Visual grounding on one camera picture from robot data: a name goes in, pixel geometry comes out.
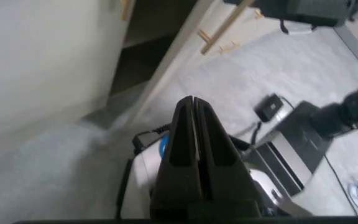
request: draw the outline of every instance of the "gray carpet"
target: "gray carpet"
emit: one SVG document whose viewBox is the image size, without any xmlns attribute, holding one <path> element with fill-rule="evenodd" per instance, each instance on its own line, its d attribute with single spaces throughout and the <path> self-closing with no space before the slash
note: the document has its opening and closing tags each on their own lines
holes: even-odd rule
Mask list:
<svg viewBox="0 0 358 224">
<path fill-rule="evenodd" d="M 170 122 L 176 102 L 186 95 L 209 101 L 227 132 L 248 140 L 245 129 L 257 121 L 252 108 L 267 93 L 279 93 L 293 104 L 308 100 L 322 106 L 340 101 L 357 87 L 358 61 L 333 30 L 266 36 L 196 69 L 178 72 L 128 129 L 122 127 L 143 86 L 1 156 L 0 223 L 113 218 L 122 169 L 132 155 L 131 138 Z M 289 110 L 286 106 L 281 116 Z M 264 126 L 261 135 L 272 125 Z M 337 139 L 328 157 L 345 185 L 357 179 L 358 132 Z M 295 201 L 316 215 L 352 215 L 325 161 Z"/>
</svg>

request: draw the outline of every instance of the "wooden stick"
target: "wooden stick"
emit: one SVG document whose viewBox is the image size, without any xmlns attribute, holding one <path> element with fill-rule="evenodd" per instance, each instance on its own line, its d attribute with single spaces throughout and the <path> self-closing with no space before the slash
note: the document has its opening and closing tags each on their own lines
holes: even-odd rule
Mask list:
<svg viewBox="0 0 358 224">
<path fill-rule="evenodd" d="M 254 3 L 255 0 L 243 0 L 235 10 L 230 14 L 230 16 L 221 24 L 218 30 L 206 43 L 206 45 L 201 49 L 201 53 L 205 55 L 211 47 L 216 43 L 216 41 L 224 34 L 227 28 L 240 16 L 244 9 Z"/>
</svg>

